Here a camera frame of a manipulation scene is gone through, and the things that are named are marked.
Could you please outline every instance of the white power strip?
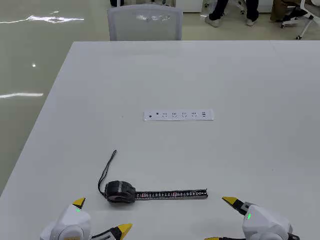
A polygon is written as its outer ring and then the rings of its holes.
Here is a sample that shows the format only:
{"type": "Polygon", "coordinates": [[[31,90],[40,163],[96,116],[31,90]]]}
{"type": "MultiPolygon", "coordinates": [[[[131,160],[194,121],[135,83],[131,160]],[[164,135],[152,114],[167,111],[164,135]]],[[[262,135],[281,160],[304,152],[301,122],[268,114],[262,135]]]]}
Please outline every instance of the white power strip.
{"type": "Polygon", "coordinates": [[[213,121],[214,118],[212,109],[156,109],[143,112],[144,121],[213,121]]]}

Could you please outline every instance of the measuring tape blade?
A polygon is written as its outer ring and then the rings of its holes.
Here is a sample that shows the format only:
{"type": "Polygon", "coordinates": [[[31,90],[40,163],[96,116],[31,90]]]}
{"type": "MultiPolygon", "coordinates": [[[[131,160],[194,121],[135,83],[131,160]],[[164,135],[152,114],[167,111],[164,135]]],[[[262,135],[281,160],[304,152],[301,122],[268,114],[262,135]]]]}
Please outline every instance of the measuring tape blade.
{"type": "Polygon", "coordinates": [[[111,203],[134,203],[147,200],[188,200],[206,199],[206,189],[175,191],[136,191],[125,181],[111,181],[106,185],[104,197],[111,203]]]}

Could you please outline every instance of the person's leg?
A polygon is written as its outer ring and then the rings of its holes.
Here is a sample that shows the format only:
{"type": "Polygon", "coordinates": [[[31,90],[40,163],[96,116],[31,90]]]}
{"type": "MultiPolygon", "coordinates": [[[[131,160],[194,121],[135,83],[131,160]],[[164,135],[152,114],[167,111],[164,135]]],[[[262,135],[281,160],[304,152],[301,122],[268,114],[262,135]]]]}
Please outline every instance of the person's leg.
{"type": "Polygon", "coordinates": [[[209,14],[210,20],[214,21],[220,19],[224,14],[227,4],[228,0],[218,0],[213,13],[209,14]]]}
{"type": "Polygon", "coordinates": [[[259,0],[246,0],[246,18],[252,22],[256,21],[259,17],[258,5],[259,0]]]}

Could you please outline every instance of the white sneaker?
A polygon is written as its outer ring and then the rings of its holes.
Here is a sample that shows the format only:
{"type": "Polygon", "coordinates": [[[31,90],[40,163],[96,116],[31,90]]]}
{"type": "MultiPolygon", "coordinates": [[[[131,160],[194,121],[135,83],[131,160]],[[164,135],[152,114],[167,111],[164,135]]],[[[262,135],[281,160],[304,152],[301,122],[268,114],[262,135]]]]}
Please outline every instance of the white sneaker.
{"type": "Polygon", "coordinates": [[[246,24],[247,26],[249,26],[249,27],[252,27],[256,22],[257,22],[257,20],[252,21],[251,19],[248,19],[248,18],[247,18],[245,24],[246,24]]]}
{"type": "Polygon", "coordinates": [[[217,28],[217,27],[220,27],[220,25],[221,25],[221,18],[219,18],[219,19],[217,19],[217,20],[211,20],[211,19],[209,18],[209,16],[207,16],[207,17],[204,19],[204,21],[205,21],[207,24],[209,24],[209,25],[217,28]]]}

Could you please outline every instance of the gray chair backrest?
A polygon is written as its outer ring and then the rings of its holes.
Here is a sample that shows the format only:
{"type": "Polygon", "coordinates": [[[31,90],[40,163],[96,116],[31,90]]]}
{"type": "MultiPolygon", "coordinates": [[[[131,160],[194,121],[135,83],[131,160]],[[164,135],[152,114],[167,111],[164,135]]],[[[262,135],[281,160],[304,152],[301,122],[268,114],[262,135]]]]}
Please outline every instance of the gray chair backrest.
{"type": "Polygon", "coordinates": [[[311,0],[313,5],[307,4],[306,0],[302,0],[300,8],[307,11],[315,18],[320,18],[320,0],[311,0]]]}
{"type": "Polygon", "coordinates": [[[183,11],[156,4],[128,5],[107,11],[111,41],[181,40],[183,11]]]}

